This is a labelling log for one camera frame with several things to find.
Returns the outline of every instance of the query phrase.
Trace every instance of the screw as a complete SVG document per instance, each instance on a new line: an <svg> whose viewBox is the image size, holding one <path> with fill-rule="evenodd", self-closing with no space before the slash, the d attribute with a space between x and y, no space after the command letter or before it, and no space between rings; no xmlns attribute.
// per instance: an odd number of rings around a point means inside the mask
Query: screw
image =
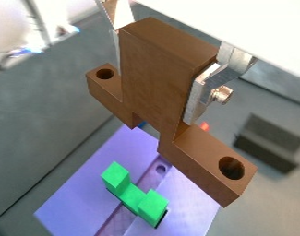
<svg viewBox="0 0 300 236"><path fill-rule="evenodd" d="M231 99L232 93L233 90L229 87L221 86L213 91L213 100L225 105Z"/></svg>

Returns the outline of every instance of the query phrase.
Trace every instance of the black block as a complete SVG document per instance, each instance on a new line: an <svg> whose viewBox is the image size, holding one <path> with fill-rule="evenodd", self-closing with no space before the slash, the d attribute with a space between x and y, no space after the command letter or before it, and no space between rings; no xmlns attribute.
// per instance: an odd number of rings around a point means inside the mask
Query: black block
<svg viewBox="0 0 300 236"><path fill-rule="evenodd" d="M299 166L293 155L300 148L300 136L253 114L233 146L283 173L288 173Z"/></svg>

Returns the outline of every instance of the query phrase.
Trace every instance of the metal bracket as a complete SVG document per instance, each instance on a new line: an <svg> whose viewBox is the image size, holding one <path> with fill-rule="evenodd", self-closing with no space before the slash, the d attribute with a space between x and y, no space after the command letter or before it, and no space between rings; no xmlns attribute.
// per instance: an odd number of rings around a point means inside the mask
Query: metal bracket
<svg viewBox="0 0 300 236"><path fill-rule="evenodd" d="M257 61L256 57L225 42L221 44L216 59L217 63L197 76L193 82L182 117L189 125L215 100L227 104L233 90L224 85L240 77Z"/></svg>

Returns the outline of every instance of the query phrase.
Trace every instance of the hole in wooden block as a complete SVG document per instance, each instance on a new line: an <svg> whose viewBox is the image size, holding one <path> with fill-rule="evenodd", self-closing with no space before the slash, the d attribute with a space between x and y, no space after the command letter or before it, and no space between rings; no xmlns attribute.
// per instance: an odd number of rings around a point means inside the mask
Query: hole in wooden block
<svg viewBox="0 0 300 236"><path fill-rule="evenodd" d="M244 164L232 157L224 157L219 161L219 169L231 180L240 180L244 177Z"/></svg>
<svg viewBox="0 0 300 236"><path fill-rule="evenodd" d="M110 69L101 69L97 73L95 73L97 78L100 79L109 79L114 76L114 71Z"/></svg>

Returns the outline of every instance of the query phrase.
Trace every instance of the metal plate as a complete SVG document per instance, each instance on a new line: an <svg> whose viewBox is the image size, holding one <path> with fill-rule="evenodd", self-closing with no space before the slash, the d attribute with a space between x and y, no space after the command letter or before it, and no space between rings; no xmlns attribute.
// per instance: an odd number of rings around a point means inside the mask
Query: metal plate
<svg viewBox="0 0 300 236"><path fill-rule="evenodd" d="M124 126L117 131L35 212L39 222L53 235L95 235L102 232L101 228L105 228L112 218L116 219L116 223L108 227L112 233L106 234L105 231L101 235L122 235L122 225L126 225L133 216L125 215L130 213L124 212L122 218L116 218L120 201L105 189L101 174L116 160L130 171L133 182L141 180L140 185L146 191L157 185L142 182L145 173L150 177L149 180L156 179L156 149L157 140L140 129L132 131ZM169 200L166 217L158 229L137 217L130 227L128 224L126 235L204 235L213 222L219 204L176 168L168 171L157 191Z"/></svg>

